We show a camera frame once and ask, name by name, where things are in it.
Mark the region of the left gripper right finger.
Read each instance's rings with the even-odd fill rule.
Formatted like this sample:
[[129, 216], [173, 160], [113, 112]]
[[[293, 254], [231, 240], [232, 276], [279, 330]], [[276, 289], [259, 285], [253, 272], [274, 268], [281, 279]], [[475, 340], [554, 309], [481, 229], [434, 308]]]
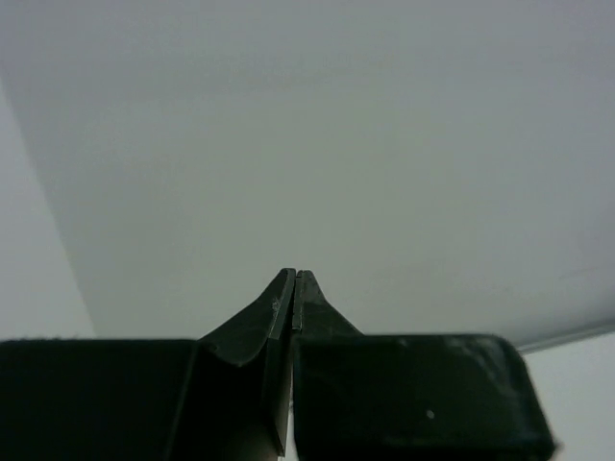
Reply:
[[367, 335], [296, 279], [293, 423], [302, 460], [550, 460], [521, 354], [492, 334]]

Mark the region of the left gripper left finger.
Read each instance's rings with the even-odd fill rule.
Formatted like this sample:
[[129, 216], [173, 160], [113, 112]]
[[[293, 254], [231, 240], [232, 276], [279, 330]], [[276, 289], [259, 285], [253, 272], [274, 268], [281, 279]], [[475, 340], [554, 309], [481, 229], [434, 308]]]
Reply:
[[296, 273], [200, 339], [1, 345], [5, 460], [275, 460]]

